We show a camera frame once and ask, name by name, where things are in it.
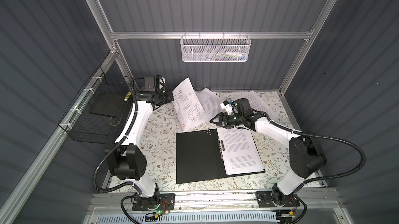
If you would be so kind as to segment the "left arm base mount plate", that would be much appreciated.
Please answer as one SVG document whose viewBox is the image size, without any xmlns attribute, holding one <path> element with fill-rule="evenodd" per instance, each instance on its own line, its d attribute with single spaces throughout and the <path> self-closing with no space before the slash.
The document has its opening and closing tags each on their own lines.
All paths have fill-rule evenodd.
<svg viewBox="0 0 399 224">
<path fill-rule="evenodd" d="M 133 211 L 147 210 L 174 210 L 176 195 L 174 193 L 161 193 L 152 198 L 141 198 L 136 196 L 132 198 Z"/>
</svg>

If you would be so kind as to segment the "red folder black inside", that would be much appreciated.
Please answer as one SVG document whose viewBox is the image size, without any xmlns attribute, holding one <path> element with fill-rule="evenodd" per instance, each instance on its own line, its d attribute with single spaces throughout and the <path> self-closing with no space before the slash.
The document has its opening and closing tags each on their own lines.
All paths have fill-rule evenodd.
<svg viewBox="0 0 399 224">
<path fill-rule="evenodd" d="M 176 184 L 265 173 L 265 170 L 228 175 L 216 129 L 176 134 Z"/>
</svg>

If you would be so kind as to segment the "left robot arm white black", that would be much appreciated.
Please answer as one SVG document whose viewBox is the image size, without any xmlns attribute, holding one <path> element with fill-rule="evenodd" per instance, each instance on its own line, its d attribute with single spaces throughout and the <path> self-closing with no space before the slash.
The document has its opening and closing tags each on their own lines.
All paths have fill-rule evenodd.
<svg viewBox="0 0 399 224">
<path fill-rule="evenodd" d="M 142 204 L 155 209 L 160 205 L 160 190 L 146 174 L 147 159 L 139 143 L 154 110 L 174 98 L 165 89 L 165 78 L 161 75 L 144 77 L 144 86 L 139 90 L 135 90 L 136 80 L 133 78 L 128 84 L 133 103 L 125 127 L 115 141 L 118 148 L 107 157 L 107 165 L 111 175 L 123 181 L 122 186 L 134 187 Z"/>
</svg>

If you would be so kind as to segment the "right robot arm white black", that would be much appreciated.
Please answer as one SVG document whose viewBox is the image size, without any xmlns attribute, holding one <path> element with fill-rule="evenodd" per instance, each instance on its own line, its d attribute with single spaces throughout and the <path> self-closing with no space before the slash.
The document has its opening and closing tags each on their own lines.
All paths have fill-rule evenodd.
<svg viewBox="0 0 399 224">
<path fill-rule="evenodd" d="M 245 128 L 262 133 L 289 150 L 289 169 L 272 188 L 270 199 L 275 206 L 288 204 L 306 184 L 305 180 L 327 163 L 317 138 L 278 124 L 268 113 L 253 109 L 248 99 L 226 100 L 220 106 L 224 111 L 210 120 L 212 124 L 225 129 Z"/>
</svg>

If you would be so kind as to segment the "printed paper sheet edge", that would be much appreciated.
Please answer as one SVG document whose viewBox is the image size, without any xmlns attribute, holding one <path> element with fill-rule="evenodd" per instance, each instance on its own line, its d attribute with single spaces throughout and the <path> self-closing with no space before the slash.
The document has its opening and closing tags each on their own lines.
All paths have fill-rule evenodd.
<svg viewBox="0 0 399 224">
<path fill-rule="evenodd" d="M 227 175 L 264 172 L 264 166 L 250 130 L 217 128 L 217 134 Z"/>
</svg>

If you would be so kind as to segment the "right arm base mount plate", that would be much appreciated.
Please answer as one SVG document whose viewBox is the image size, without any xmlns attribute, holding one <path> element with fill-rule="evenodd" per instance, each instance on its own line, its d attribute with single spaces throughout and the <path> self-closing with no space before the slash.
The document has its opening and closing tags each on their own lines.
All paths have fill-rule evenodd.
<svg viewBox="0 0 399 224">
<path fill-rule="evenodd" d="M 285 196 L 279 191 L 257 191 L 255 197 L 259 207 L 299 207 L 300 202 L 294 194 Z"/>
</svg>

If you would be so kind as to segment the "technical drawing paper sheet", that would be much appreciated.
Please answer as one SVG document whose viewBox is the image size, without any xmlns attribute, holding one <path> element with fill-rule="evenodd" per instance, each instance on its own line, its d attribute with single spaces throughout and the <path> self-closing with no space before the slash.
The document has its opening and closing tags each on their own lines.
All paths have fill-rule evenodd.
<svg viewBox="0 0 399 224">
<path fill-rule="evenodd" d="M 188 77 L 172 91 L 172 95 L 181 130 L 187 132 L 200 125 L 206 113 Z"/>
</svg>

